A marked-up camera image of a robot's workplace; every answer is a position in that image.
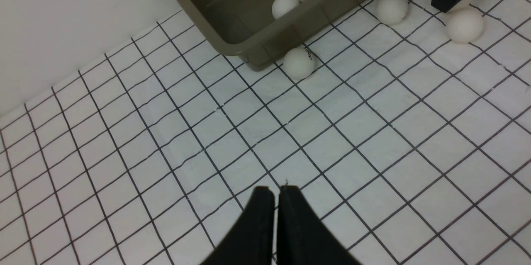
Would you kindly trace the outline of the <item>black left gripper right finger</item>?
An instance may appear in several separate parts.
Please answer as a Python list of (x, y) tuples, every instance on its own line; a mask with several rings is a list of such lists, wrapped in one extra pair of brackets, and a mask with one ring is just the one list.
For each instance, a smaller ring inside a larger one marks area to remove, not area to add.
[(300, 188), (282, 186), (277, 226), (279, 265), (358, 265), (315, 214)]

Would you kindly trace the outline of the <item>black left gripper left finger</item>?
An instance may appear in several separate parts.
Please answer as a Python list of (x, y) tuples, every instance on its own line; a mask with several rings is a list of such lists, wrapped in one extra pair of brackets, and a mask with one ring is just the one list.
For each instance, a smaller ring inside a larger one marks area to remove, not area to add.
[(273, 260), (275, 196), (256, 187), (243, 212), (203, 265), (270, 265)]

